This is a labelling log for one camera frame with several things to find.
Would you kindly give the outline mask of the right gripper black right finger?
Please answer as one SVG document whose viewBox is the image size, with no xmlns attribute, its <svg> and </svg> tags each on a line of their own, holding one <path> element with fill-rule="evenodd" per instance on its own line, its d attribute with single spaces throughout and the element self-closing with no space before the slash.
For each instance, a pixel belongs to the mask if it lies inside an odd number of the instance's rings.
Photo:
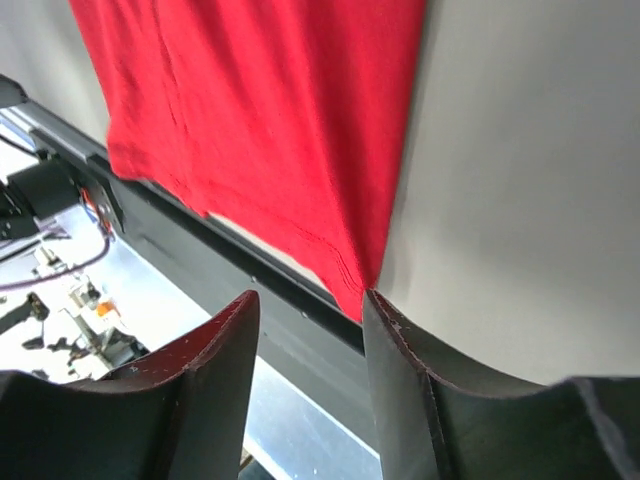
<svg viewBox="0 0 640 480">
<path fill-rule="evenodd" d="M 379 292 L 363 336 L 387 479 L 635 479 L 639 381 L 549 386 L 488 367 L 406 318 Z"/>
</svg>

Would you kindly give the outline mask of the red t-shirt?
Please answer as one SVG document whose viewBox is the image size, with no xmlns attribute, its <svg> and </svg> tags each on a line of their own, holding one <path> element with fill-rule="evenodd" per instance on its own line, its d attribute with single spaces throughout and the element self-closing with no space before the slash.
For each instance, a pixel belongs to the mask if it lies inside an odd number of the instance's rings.
<svg viewBox="0 0 640 480">
<path fill-rule="evenodd" d="M 113 171 L 313 272 L 345 315 L 381 271 L 422 1 L 75 1 Z"/>
</svg>

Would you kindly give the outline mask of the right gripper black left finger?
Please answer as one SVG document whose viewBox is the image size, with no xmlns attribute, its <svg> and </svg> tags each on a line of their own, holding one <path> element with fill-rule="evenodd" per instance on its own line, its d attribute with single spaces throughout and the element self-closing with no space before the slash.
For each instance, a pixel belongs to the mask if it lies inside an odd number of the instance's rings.
<svg viewBox="0 0 640 480">
<path fill-rule="evenodd" d="M 97 380 L 1 375 L 5 479 L 235 479 L 259 338 L 249 290 Z"/>
</svg>

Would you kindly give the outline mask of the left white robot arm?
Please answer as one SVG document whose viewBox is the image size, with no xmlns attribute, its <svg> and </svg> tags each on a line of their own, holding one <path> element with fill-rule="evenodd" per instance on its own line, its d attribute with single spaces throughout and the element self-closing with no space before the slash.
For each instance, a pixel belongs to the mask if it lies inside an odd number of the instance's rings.
<svg viewBox="0 0 640 480">
<path fill-rule="evenodd" d="M 80 266 L 96 263 L 124 230 L 124 212 L 112 188 L 115 180 L 107 161 L 97 155 L 85 160 L 56 155 L 10 175 L 1 183 L 1 245 L 42 233 L 46 220 L 79 205 L 104 239 L 102 250 Z"/>
</svg>

